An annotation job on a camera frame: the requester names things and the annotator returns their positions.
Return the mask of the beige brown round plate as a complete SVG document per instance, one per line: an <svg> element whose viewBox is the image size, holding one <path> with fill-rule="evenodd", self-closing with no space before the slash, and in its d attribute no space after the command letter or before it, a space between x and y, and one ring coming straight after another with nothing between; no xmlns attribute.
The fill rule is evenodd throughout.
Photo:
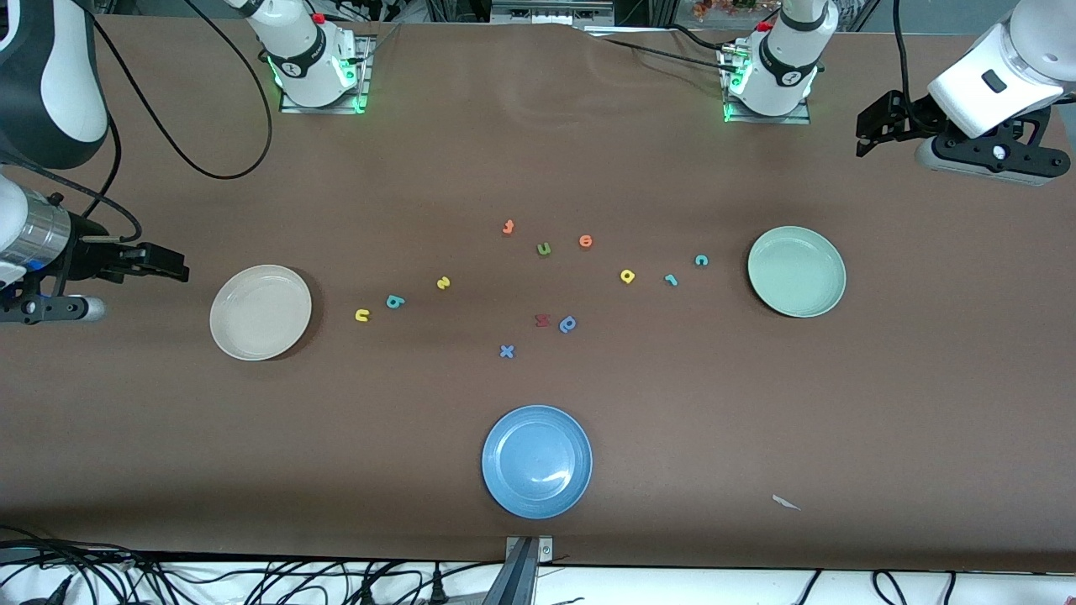
<svg viewBox="0 0 1076 605"><path fill-rule="evenodd" d="M271 360L301 340L312 313L302 276L284 266L254 266L220 289L210 307L210 333L227 356Z"/></svg>

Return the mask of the pale green round plate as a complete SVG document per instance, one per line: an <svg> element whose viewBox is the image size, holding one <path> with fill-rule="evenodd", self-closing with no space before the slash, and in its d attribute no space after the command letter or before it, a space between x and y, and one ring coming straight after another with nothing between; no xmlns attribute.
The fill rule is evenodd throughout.
<svg viewBox="0 0 1076 605"><path fill-rule="evenodd" d="M802 226L779 226L758 237L746 272L761 302L790 318L817 318L841 302L848 271L826 237Z"/></svg>

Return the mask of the brown table cover mat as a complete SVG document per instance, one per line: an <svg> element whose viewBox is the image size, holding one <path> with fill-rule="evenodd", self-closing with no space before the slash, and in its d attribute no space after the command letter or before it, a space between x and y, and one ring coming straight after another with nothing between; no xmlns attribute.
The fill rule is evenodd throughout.
<svg viewBox="0 0 1076 605"><path fill-rule="evenodd" d="M366 113L277 115L227 182L99 47L110 196L192 278L84 281L103 320L0 326L0 523L199 554L494 560L550 535L572 564L1076 571L1076 166L1023 187L931 171L912 141L856 158L858 112L900 81L882 34L832 39L810 125L784 126L724 122L702 66L558 24L382 31ZM751 287L749 249L787 225L844 257L830 313ZM210 307L261 265L313 313L285 354L236 360ZM528 405L593 449L553 519L482 478Z"/></svg>

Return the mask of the grey metal box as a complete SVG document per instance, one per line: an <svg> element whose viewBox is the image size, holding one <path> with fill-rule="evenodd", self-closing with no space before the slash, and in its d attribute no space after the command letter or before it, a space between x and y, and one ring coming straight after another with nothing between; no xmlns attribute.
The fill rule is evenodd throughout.
<svg viewBox="0 0 1076 605"><path fill-rule="evenodd" d="M614 0L491 0L491 24L614 27Z"/></svg>

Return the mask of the blue round plate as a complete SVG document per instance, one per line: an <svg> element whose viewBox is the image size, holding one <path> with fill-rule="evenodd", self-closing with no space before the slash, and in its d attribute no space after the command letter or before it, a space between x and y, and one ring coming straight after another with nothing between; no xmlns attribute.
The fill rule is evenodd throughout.
<svg viewBox="0 0 1076 605"><path fill-rule="evenodd" d="M570 414L528 405L504 414L482 447L482 478L506 512L546 520L569 512L594 470L587 433Z"/></svg>

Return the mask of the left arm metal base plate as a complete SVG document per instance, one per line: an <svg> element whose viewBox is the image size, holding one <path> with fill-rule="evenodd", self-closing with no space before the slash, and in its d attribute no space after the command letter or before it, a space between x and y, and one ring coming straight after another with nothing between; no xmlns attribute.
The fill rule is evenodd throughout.
<svg viewBox="0 0 1076 605"><path fill-rule="evenodd" d="M808 107L806 98L799 100L796 108L788 114L781 116L767 116L751 110L741 99L734 95L734 89L737 88L737 86L740 86L746 76L749 76L751 72L751 61L748 58L749 50L744 45L739 45L739 42L741 41L744 41L744 39L737 39L735 43L724 43L719 50L714 51L714 57L718 58L718 64L720 66L731 67L731 71L723 71L720 76L723 96L724 122L744 122L769 125L810 125L810 107Z"/></svg>

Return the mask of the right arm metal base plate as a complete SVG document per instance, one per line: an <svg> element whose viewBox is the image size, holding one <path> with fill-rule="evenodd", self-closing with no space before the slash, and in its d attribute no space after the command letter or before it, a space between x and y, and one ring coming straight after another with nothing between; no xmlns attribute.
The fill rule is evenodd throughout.
<svg viewBox="0 0 1076 605"><path fill-rule="evenodd" d="M297 103L288 95L288 89L282 84L282 80L277 78L277 87L281 92L279 110L282 113L296 114L325 114L325 115L358 115L367 110L369 93L372 90L372 76L374 67L374 51L379 37L374 36L350 36L353 41L346 50L343 50L345 57L335 59L334 76L324 82L323 87L334 84L340 89L340 95L331 103L318 107L303 105Z"/></svg>

